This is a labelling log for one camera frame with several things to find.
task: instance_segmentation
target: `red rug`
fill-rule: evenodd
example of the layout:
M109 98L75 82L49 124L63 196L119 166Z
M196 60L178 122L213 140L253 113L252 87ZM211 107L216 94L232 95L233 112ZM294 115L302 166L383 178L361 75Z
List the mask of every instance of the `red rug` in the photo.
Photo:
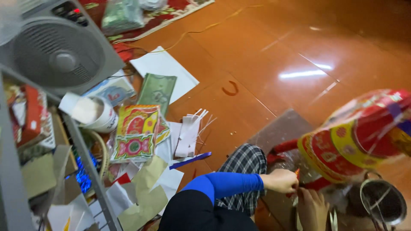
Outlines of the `red rug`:
M156 12L144 12L145 27L107 38L113 44L138 40L214 1L215 0L168 0L167 5L163 7L163 9ZM79 2L84 6L97 26L100 26L107 0L79 0Z

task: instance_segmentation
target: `checkered pants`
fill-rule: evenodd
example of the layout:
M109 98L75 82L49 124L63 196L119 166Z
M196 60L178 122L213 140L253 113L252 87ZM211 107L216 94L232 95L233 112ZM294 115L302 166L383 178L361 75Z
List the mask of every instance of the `checkered pants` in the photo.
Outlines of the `checkered pants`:
M238 147L228 157L218 172L265 174L267 172L267 159L259 147L246 143ZM264 195L264 190L241 193L217 199L216 206L241 211L250 217L254 215L258 198Z

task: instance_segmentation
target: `shelf rack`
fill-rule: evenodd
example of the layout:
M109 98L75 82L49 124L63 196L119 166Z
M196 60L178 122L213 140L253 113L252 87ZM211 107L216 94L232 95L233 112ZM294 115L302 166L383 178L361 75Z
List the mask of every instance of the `shelf rack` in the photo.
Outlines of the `shelf rack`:
M3 92L4 78L19 84L29 84L37 89L42 88L19 73L0 64L0 230L31 231L34 230L34 226L28 205L27 192L23 185L20 161L14 144L9 108ZM60 98L47 91L44 92L47 94L49 105L58 106ZM67 135L89 173L92 188L99 200L110 231L121 231L120 223L108 203L103 184L92 164L77 123L67 114L63 114L62 119L69 132Z

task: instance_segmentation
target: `yellow wire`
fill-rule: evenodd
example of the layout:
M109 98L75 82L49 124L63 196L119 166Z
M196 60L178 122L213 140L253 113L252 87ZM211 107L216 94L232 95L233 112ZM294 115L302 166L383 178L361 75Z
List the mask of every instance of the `yellow wire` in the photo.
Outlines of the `yellow wire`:
M213 23L213 24L211 24L211 25L206 26L203 30L184 32L184 33L180 36L180 38L177 40L177 42L175 42L174 45L172 45L171 47L169 47L169 48L167 48L167 49L164 49L164 50L162 50L162 51L151 51L151 52L148 52L148 53L157 53L157 52L168 51L168 50L170 50L171 48L175 47L179 42L181 42L181 40L184 38L184 36L186 36L186 35L189 34L189 33L201 33L201 32L204 32L204 31L206 31L206 30L208 30L208 29L210 29L210 28L212 28L212 27L215 27L215 26L223 23L225 20L227 20L227 19L229 19L229 18L232 18L232 17L234 17L234 16L237 16L239 13L241 13L243 10L245 10L245 9L247 9L247 8L262 7L262 6L263 6L263 5L252 5L252 6L243 7L243 8L241 8L241 9L239 9L238 11L230 14L228 17L224 18L224 19L221 20L220 22L218 22L218 23ZM133 47L133 48L140 48L140 47L136 47L136 46L131 45L131 44L126 44L126 45L127 45L127 46L130 46L130 47Z

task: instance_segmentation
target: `fan control panel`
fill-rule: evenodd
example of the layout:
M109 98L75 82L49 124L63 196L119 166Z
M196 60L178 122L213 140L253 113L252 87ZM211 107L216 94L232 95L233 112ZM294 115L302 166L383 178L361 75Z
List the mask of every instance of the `fan control panel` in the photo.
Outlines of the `fan control panel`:
M66 18L81 26L87 26L88 21L80 9L72 2L64 2L51 10L51 12L62 18Z

